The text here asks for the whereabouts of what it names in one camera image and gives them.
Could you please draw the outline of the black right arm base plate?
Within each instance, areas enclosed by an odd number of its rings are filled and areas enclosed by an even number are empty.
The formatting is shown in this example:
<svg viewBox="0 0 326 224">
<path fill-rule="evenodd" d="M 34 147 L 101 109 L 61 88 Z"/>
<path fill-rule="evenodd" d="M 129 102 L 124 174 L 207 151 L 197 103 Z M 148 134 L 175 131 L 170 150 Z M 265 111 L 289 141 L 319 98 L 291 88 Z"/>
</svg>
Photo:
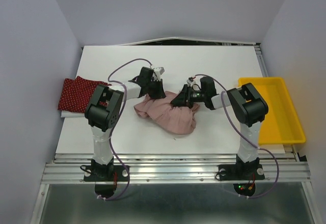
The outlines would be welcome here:
<svg viewBox="0 0 326 224">
<path fill-rule="evenodd" d="M 219 181 L 264 180 L 262 165 L 242 167 L 235 164 L 220 164 L 215 178 Z"/>
</svg>

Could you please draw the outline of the white skirt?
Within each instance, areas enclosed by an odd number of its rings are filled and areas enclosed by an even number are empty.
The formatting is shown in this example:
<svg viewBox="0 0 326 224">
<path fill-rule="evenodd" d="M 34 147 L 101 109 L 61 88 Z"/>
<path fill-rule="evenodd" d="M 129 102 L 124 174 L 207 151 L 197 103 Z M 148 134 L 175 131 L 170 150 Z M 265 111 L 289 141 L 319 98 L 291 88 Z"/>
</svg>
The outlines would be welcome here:
<svg viewBox="0 0 326 224">
<path fill-rule="evenodd" d="M 69 111 L 61 111 L 61 118 L 84 118 L 84 113 L 73 113 Z"/>
</svg>

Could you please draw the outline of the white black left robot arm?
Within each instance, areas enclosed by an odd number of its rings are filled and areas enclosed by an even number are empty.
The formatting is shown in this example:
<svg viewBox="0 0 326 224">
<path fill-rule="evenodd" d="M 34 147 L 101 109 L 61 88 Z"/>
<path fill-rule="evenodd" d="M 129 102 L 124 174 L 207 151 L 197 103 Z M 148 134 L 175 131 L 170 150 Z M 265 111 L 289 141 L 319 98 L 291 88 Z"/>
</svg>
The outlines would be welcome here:
<svg viewBox="0 0 326 224">
<path fill-rule="evenodd" d="M 163 67 L 142 67 L 138 76 L 115 86 L 98 85 L 86 107 L 85 118 L 93 134 L 94 154 L 88 174 L 108 180 L 113 176 L 114 156 L 110 147 L 112 130 L 118 123 L 122 109 L 129 99 L 148 95 L 152 99 L 165 98 L 161 75 Z"/>
</svg>

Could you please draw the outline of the red polka dot skirt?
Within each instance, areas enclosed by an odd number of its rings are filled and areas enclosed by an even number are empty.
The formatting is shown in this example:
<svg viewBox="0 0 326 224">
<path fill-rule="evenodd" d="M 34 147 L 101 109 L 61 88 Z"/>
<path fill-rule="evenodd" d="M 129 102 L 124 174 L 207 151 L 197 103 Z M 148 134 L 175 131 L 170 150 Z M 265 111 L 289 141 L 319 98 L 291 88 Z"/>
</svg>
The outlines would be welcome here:
<svg viewBox="0 0 326 224">
<path fill-rule="evenodd" d="M 84 79 L 80 76 L 75 79 L 66 78 L 59 99 L 58 110 L 84 114 L 98 85 L 110 86 L 111 84 Z"/>
</svg>

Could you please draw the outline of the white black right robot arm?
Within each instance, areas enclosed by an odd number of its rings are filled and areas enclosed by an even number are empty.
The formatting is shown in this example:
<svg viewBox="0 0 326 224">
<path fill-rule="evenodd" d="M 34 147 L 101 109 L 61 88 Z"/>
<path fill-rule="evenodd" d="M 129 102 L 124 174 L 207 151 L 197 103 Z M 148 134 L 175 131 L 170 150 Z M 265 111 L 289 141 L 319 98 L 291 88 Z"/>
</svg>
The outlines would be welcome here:
<svg viewBox="0 0 326 224">
<path fill-rule="evenodd" d="M 173 107 L 192 108 L 195 103 L 204 103 L 209 110 L 223 108 L 233 127 L 240 136 L 234 172 L 246 178 L 259 167 L 258 137 L 261 124 L 268 114 L 268 105 L 253 84 L 226 90 L 216 79 L 202 75 L 200 86 L 191 77 L 180 93 L 171 101 Z"/>
</svg>

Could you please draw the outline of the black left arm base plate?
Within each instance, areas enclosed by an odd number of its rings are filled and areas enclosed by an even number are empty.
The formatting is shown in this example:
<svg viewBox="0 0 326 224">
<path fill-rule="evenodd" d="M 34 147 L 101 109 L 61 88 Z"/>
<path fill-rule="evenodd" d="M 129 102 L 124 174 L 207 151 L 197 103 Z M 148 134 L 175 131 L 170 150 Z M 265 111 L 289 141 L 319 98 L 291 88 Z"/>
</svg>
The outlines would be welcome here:
<svg viewBox="0 0 326 224">
<path fill-rule="evenodd" d="M 122 165 L 92 166 L 82 165 L 85 182 L 127 182 L 127 170 Z"/>
</svg>

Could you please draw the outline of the pink skirt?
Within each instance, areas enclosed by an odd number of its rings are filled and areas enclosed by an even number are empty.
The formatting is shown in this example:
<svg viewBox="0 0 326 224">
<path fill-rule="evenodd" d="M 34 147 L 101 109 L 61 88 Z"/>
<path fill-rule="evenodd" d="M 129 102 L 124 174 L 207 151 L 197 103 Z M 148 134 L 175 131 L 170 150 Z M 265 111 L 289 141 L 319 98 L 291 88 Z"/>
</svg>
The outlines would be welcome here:
<svg viewBox="0 0 326 224">
<path fill-rule="evenodd" d="M 151 99 L 149 95 L 134 106 L 136 114 L 141 118 L 149 118 L 167 132 L 186 135 L 191 134 L 196 128 L 195 113 L 200 105 L 195 103 L 193 107 L 173 107 L 171 101 L 177 94 L 165 92 L 163 99 Z"/>
</svg>

